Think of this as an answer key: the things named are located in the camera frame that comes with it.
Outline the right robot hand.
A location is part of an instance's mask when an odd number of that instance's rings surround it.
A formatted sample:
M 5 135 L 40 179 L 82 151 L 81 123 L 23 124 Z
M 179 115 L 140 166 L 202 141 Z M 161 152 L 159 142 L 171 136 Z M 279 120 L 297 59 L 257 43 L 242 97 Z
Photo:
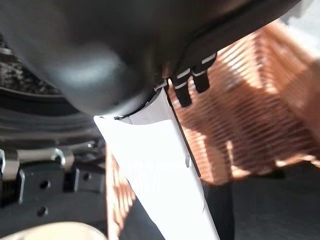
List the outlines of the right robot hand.
M 199 170 L 164 82 L 180 104 L 217 52 L 295 0 L 3 0 L 0 31 L 41 80 L 94 117 L 132 190 L 166 240 L 217 240 Z

